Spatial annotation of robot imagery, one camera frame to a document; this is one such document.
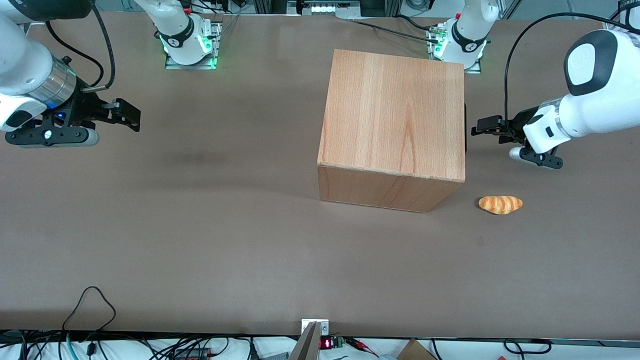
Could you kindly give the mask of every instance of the red wire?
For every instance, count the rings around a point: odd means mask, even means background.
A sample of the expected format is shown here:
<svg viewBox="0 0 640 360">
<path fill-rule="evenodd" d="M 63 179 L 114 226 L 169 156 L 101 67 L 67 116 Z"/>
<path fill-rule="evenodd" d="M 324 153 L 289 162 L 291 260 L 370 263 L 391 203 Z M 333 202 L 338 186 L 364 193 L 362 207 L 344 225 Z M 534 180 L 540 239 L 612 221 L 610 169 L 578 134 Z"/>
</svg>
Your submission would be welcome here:
<svg viewBox="0 0 640 360">
<path fill-rule="evenodd" d="M 356 345 L 358 345 L 359 348 L 361 348 L 362 350 L 364 350 L 364 352 L 368 352 L 371 355 L 375 355 L 376 357 L 379 357 L 378 354 L 376 354 L 375 351 L 371 350 L 370 347 L 368 347 L 367 345 L 365 345 L 365 343 L 363 343 L 362 341 L 357 341 Z"/>
</svg>

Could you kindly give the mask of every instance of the table surface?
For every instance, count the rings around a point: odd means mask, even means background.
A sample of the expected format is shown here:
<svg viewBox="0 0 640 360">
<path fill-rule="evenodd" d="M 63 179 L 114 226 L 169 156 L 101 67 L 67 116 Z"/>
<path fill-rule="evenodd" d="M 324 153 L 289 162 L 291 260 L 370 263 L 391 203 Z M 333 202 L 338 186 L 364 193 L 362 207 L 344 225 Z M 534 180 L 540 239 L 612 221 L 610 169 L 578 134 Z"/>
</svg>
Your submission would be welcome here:
<svg viewBox="0 0 640 360">
<path fill-rule="evenodd" d="M 423 44 L 333 17 L 246 16 L 217 70 L 164 70 L 145 14 L 104 20 L 117 77 L 100 96 L 139 107 L 141 132 L 98 124 L 92 148 L 0 143 L 1 328 L 59 329 L 96 285 L 118 310 L 111 330 L 294 334 L 323 317 L 359 336 L 640 340 L 640 129 L 561 146 L 555 172 L 469 138 L 466 183 L 426 214 L 321 202 L 333 50 L 424 57 Z M 483 73 L 466 77 L 469 128 L 502 113 L 525 25 L 496 23 Z M 512 113 L 566 93 L 566 50 L 597 26 L 531 31 L 511 64 Z M 54 27 L 108 63 L 92 16 Z M 69 53 L 44 27 L 31 34 Z M 93 65 L 70 55 L 91 81 Z M 524 207 L 491 215 L 475 205 L 485 195 Z M 96 294 L 81 313 L 70 328 L 109 318 Z"/>
</svg>

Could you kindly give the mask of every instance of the white floor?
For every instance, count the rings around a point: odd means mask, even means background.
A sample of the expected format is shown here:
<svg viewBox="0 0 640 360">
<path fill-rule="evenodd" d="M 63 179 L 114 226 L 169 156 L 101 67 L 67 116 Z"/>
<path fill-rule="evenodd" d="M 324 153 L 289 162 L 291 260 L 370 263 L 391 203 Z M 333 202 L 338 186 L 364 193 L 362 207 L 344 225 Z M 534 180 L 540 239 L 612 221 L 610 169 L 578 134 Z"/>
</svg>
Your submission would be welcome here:
<svg viewBox="0 0 640 360">
<path fill-rule="evenodd" d="M 397 356 L 406 345 L 407 340 L 390 339 L 360 339 L 379 355 Z M 175 340 L 154 340 L 149 341 L 156 349 L 167 347 L 175 343 Z M 432 354 L 433 347 L 430 341 L 420 341 Z M 213 339 L 207 345 L 214 353 L 217 353 L 225 346 L 225 339 Z M 261 359 L 275 356 L 285 352 L 291 353 L 296 342 L 285 337 L 254 338 L 254 343 Z M 438 351 L 442 360 L 497 360 L 504 356 L 507 360 L 520 360 L 520 356 L 510 354 L 502 347 L 502 343 L 487 343 L 473 341 L 437 341 Z M 87 360 L 87 343 L 72 343 L 74 352 L 79 360 Z M 144 345 L 130 340 L 123 341 L 102 341 L 102 347 L 108 360 L 150 360 L 152 354 Z M 522 345 L 524 350 L 539 351 L 546 346 Z M 73 360 L 66 344 L 62 344 L 62 359 Z M 20 345 L 0 349 L 0 359 L 15 360 L 20 359 Z M 219 356 L 217 360 L 245 360 L 249 352 L 247 341 L 231 339 L 228 348 Z M 59 360 L 58 344 L 48 344 L 43 351 L 42 360 Z M 35 352 L 32 352 L 29 359 L 33 359 Z M 319 360 L 334 360 L 343 356 L 348 356 L 349 360 L 376 360 L 373 355 L 357 351 L 349 346 L 335 348 L 332 350 L 322 350 Z M 98 352 L 92 357 L 94 360 L 103 360 L 104 357 Z M 593 347 L 575 345 L 553 345 L 552 350 L 545 355 L 526 355 L 526 360 L 626 360 L 640 359 L 640 348 L 615 348 L 615 347 Z"/>
</svg>

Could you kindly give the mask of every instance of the silver metal ring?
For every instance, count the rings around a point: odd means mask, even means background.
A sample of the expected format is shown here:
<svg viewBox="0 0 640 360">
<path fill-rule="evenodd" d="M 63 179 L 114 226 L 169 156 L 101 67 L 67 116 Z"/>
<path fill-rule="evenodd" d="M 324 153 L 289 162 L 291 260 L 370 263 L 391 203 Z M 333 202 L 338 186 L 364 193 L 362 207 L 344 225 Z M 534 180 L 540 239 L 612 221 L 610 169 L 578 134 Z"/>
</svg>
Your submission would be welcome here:
<svg viewBox="0 0 640 360">
<path fill-rule="evenodd" d="M 46 104 L 50 109 L 60 106 L 76 89 L 76 74 L 62 60 L 53 56 L 49 77 L 35 90 L 28 93 L 32 98 Z"/>
</svg>

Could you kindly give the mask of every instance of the wooden cube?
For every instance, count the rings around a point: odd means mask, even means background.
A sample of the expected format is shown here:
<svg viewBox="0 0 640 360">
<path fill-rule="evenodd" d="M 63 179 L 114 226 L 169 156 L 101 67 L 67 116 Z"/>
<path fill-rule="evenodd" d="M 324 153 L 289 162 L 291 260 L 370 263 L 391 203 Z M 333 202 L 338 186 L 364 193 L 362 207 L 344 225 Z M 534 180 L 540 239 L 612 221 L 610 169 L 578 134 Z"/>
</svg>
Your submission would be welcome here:
<svg viewBox="0 0 640 360">
<path fill-rule="evenodd" d="M 320 199 L 429 211 L 465 181 L 461 64 L 333 54 Z"/>
</svg>

